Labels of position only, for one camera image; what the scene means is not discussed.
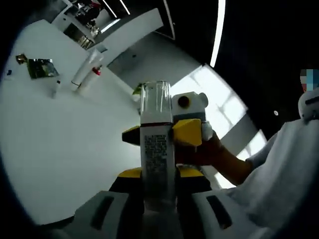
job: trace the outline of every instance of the bright window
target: bright window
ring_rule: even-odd
[[[266,145],[267,141],[264,134],[259,131],[253,139],[249,142],[246,148],[244,148],[238,155],[237,158],[245,161],[247,158],[251,157],[262,149]],[[231,182],[229,182],[223,175],[217,173],[215,175],[216,180],[221,188],[232,188],[235,187]]]
[[[203,66],[184,77],[171,88],[171,95],[187,92],[202,93],[208,98],[205,109],[206,119],[210,122],[219,138],[225,136],[229,130],[245,115],[246,106],[227,83],[208,66]],[[265,138],[259,132],[249,145],[238,154],[238,158],[246,160],[253,152],[265,145]],[[220,173],[215,175],[222,188],[235,187]]]

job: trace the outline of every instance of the led light strip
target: led light strip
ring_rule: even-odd
[[[111,11],[111,13],[114,15],[114,17],[116,17],[117,18],[117,16],[116,16],[116,14],[113,12],[113,10],[110,8],[110,6],[106,3],[106,1],[104,1],[104,0],[102,0],[104,3],[105,3],[105,5],[108,7],[108,9]]]
[[[128,8],[125,6],[124,2],[122,0],[120,0],[121,4],[123,5],[123,7],[125,8],[126,12],[128,13],[128,15],[131,15],[130,11],[128,10]]]
[[[217,54],[218,54],[220,40],[221,40],[221,33],[223,31],[225,7],[226,7],[226,0],[218,0],[218,15],[217,15],[216,34],[215,34],[213,53],[211,54],[211,59],[210,59],[210,66],[211,67],[215,66],[216,59],[217,59]]]
[[[111,26],[113,26],[115,23],[117,23],[119,20],[121,19],[116,19],[114,21],[112,21],[109,25],[107,25],[106,27],[104,27],[102,30],[101,30],[101,33],[105,32],[107,29],[109,29]]]
[[[169,21],[169,25],[170,25],[170,28],[171,28],[171,34],[173,36],[173,40],[175,40],[174,25],[173,25],[173,21],[171,19],[170,13],[169,13],[168,4],[167,4],[166,0],[163,0],[163,2],[164,2],[164,6],[165,6],[165,9],[166,9],[166,12],[167,12],[168,21]]]

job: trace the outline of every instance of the white countertop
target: white countertop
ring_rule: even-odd
[[[31,80],[15,55],[52,59],[62,89],[52,99],[52,78]],[[19,36],[0,88],[0,149],[11,185],[37,224],[62,220],[118,173],[140,165],[139,147],[123,143],[122,131],[139,115],[109,69],[85,96],[68,85],[88,53],[45,20]]]

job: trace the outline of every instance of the yellow robot part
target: yellow robot part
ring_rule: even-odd
[[[204,176],[197,169],[184,167],[182,165],[178,166],[178,170],[180,172],[181,178]],[[142,168],[132,168],[132,169],[128,169],[128,170],[125,170],[124,172],[120,173],[118,175],[118,177],[120,177],[120,178],[140,178],[141,172],[142,172]]]
[[[173,126],[173,140],[188,146],[200,146],[202,143],[201,120],[182,119]]]
[[[122,133],[122,141],[140,146],[140,126],[137,125]]]

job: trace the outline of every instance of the hand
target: hand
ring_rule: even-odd
[[[199,147],[175,145],[176,163],[194,165],[212,165],[214,158],[218,157],[225,148],[214,132],[209,141],[203,141]]]

